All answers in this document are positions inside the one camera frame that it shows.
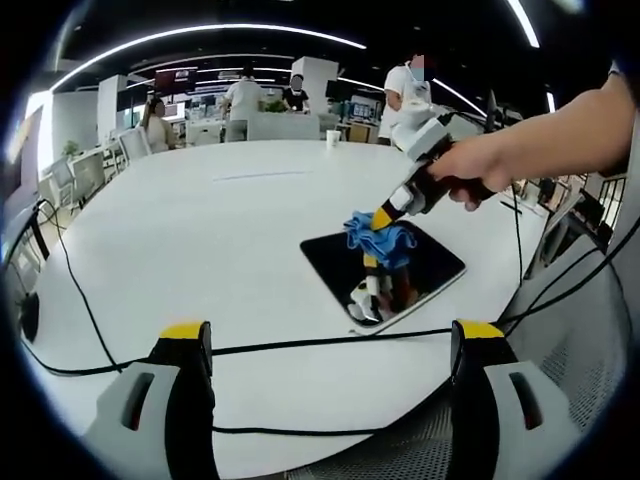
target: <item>office desk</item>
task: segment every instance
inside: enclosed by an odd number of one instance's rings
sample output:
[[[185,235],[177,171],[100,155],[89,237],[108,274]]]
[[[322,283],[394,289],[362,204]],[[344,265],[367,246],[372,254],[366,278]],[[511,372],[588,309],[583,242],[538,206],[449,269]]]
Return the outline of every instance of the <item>office desk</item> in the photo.
[[[208,320],[213,348],[349,335],[353,323],[300,250],[371,211],[407,175],[395,148],[264,141],[166,152],[131,164],[64,234],[71,265],[116,361],[148,355],[183,319]],[[455,318],[495,321],[518,287],[513,211],[500,196],[475,213],[442,200],[412,221],[467,272],[388,330],[439,329]],[[528,263],[546,216],[523,210]],[[51,366],[106,365],[62,250],[37,284],[34,349]],[[215,357],[220,427],[349,430],[386,426],[449,375],[449,335]],[[59,378],[37,369],[53,405],[83,433],[115,374]],[[344,450],[365,436],[214,435],[222,478],[267,475]]]
[[[338,128],[345,130],[345,140],[352,143],[377,143],[379,125],[349,121],[338,124]]]

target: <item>black cord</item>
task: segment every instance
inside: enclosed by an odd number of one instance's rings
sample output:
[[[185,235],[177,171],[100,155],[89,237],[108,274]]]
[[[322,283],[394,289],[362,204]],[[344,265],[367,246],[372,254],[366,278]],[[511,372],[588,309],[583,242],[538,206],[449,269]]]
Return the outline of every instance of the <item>black cord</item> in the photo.
[[[58,375],[60,377],[88,377],[90,375],[100,375],[102,373],[110,373],[115,371],[118,371],[121,373],[122,370],[127,368],[132,363],[142,362],[145,360],[144,358],[139,358],[137,360],[118,363],[116,365],[109,365],[107,367],[84,368],[80,370],[67,370],[63,368],[50,367],[49,365],[44,363],[42,360],[40,360],[35,353],[33,353],[33,350],[29,348],[26,342],[23,342],[23,344],[36,362],[38,362],[45,370],[49,371],[50,373],[53,373],[54,375]]]
[[[371,428],[365,430],[283,430],[279,428],[224,428],[214,426],[212,430],[216,433],[227,435],[247,435],[250,433],[261,433],[264,435],[280,435],[284,437],[354,437],[357,435],[374,435],[385,430],[385,428]]]
[[[511,193],[513,194],[513,214],[516,218],[516,236],[518,237],[518,260],[520,262],[520,276],[518,277],[518,284],[522,286],[522,281],[524,280],[524,266],[522,262],[522,241],[520,240],[520,219],[518,218],[518,215],[520,215],[520,213],[518,212],[516,187],[513,185],[513,183],[511,184]]]
[[[87,300],[87,296],[85,295],[84,290],[82,290],[82,287],[80,287],[80,284],[78,283],[78,280],[76,279],[76,276],[73,274],[73,270],[71,269],[71,262],[69,261],[69,252],[67,252],[67,247],[64,244],[64,240],[62,240],[62,233],[60,233],[60,226],[59,226],[60,223],[58,222],[58,211],[55,209],[53,204],[49,200],[47,200],[46,198],[43,200],[43,202],[49,204],[51,206],[51,208],[53,208],[53,213],[54,213],[54,216],[55,216],[55,219],[56,219],[56,225],[57,225],[56,230],[58,231],[58,239],[60,240],[60,246],[62,247],[62,250],[64,252],[65,260],[67,262],[67,269],[69,270],[69,275],[71,276],[71,280],[73,281],[74,285],[76,286],[76,289],[78,290],[78,293],[82,297],[82,301],[84,302],[84,306],[87,309],[87,313],[89,314],[89,318],[91,319],[91,323],[93,324],[93,328],[94,328],[94,330],[96,332],[96,335],[98,335],[98,340],[100,341],[100,345],[102,346],[102,349],[104,350],[104,353],[107,355],[107,358],[111,362],[111,365],[113,365],[113,368],[115,368],[119,373],[122,373],[122,368],[113,359],[113,356],[111,355],[111,352],[109,352],[109,349],[107,348],[107,345],[104,342],[104,338],[102,338],[102,333],[100,332],[100,328],[98,327],[96,319],[93,316],[93,311],[91,310],[91,306],[89,306],[89,301]]]
[[[46,225],[47,223],[51,222],[57,228],[60,228],[62,230],[66,230],[66,228],[61,226],[60,223],[57,221],[58,210],[60,210],[60,209],[59,208],[53,208],[53,205],[51,204],[51,202],[49,200],[47,200],[47,203],[49,205],[51,205],[51,208],[53,209],[53,213],[51,215],[49,215],[47,218],[45,218],[45,220],[43,222],[38,223],[38,226],[41,227],[41,226]]]
[[[551,287],[553,287],[556,283],[558,283],[562,278],[564,278],[564,276],[567,275],[571,270],[573,270],[574,267],[576,267],[579,263],[581,263],[585,258],[587,258],[592,253],[595,253],[595,252],[598,252],[598,251],[600,251],[599,248],[597,248],[597,247],[593,248],[592,250],[589,250],[587,253],[583,254],[580,258],[578,258],[571,265],[569,265],[560,275],[558,275],[553,281],[551,281],[546,287],[544,287],[542,289],[542,291],[538,294],[538,296],[536,296],[536,298],[533,299],[533,301],[531,302],[529,307],[525,310],[525,313],[530,312],[533,309],[533,307],[536,306],[538,301],[540,301],[540,299],[544,296],[544,294],[547,293],[549,291],[549,289]],[[506,333],[504,334],[505,338],[509,338],[509,336],[513,333],[513,331],[516,328],[518,328],[518,325],[520,325],[520,323],[522,323],[522,321],[525,318],[526,317],[522,317],[519,320],[516,320],[513,323],[513,325],[511,326],[511,328],[509,330],[507,330]]]
[[[538,307],[532,308],[532,309],[530,309],[530,310],[528,310],[528,311],[526,311],[524,313],[521,313],[519,315],[514,315],[512,317],[505,318],[505,319],[497,322],[498,325],[506,325],[508,323],[517,322],[519,320],[527,318],[530,315],[533,315],[535,313],[538,313],[538,312],[541,312],[543,310],[546,310],[547,308],[551,307],[552,305],[555,305],[556,303],[561,302],[565,298],[567,298],[567,297],[573,295],[574,293],[576,293],[578,290],[580,290],[582,287],[584,287],[587,283],[589,283],[591,280],[593,280],[593,278],[596,275],[598,275],[604,268],[606,268],[613,261],[613,259],[618,255],[618,253],[620,253],[620,251],[626,246],[626,244],[629,243],[629,240],[631,240],[631,237],[633,237],[633,235],[636,233],[638,228],[640,228],[640,217],[638,217],[638,219],[635,221],[635,223],[633,224],[631,229],[627,232],[627,234],[620,241],[620,243],[616,246],[616,248],[614,248],[613,251],[609,255],[607,255],[604,258],[604,260],[602,262],[600,262],[600,264],[596,268],[594,268],[593,271],[590,274],[588,274],[585,278],[583,278],[580,282],[575,284],[569,290],[561,293],[560,295],[556,296],[555,298],[552,298],[551,300],[548,300],[548,301],[544,302],[542,305],[540,305]]]
[[[364,343],[379,342],[383,340],[399,340],[402,338],[426,337],[429,335],[440,335],[451,333],[450,328],[441,328],[438,330],[425,330],[421,332],[409,333],[390,333],[387,335],[373,335],[369,337],[337,337],[337,338],[320,338],[314,340],[293,340],[290,342],[263,343],[259,345],[246,345],[242,347],[218,348],[211,351],[212,357],[222,355],[236,355],[238,353],[262,352],[265,350],[279,350],[283,348],[312,347],[318,345],[337,345],[341,343]]]

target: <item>person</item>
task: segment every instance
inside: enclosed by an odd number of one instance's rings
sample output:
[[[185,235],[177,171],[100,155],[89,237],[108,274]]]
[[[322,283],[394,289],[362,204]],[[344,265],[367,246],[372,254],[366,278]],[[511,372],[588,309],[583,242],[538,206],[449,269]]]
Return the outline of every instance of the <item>person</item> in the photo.
[[[429,80],[435,77],[431,61],[425,61],[422,52],[416,52],[408,62],[393,67],[384,82],[386,105],[378,134],[379,145],[391,145],[391,130],[400,119],[400,109],[412,102],[431,103]]]
[[[302,82],[304,82],[304,77],[300,74],[295,74],[291,77],[290,87],[282,94],[284,104],[290,112],[308,113],[311,110],[309,108],[309,95],[302,89]]]
[[[140,126],[147,134],[147,143],[152,153],[166,152],[176,148],[176,137],[165,115],[164,102],[154,97],[147,102]]]
[[[480,178],[494,192],[521,179],[614,173],[630,152],[635,112],[627,80],[614,68],[602,88],[579,95],[555,113],[463,140],[429,172],[436,178]],[[469,211],[480,205],[464,189],[450,196]]]
[[[263,99],[264,90],[253,78],[253,67],[244,67],[242,78],[229,87],[222,104],[223,115],[229,115],[227,142],[247,139],[247,122],[251,115],[263,109]]]

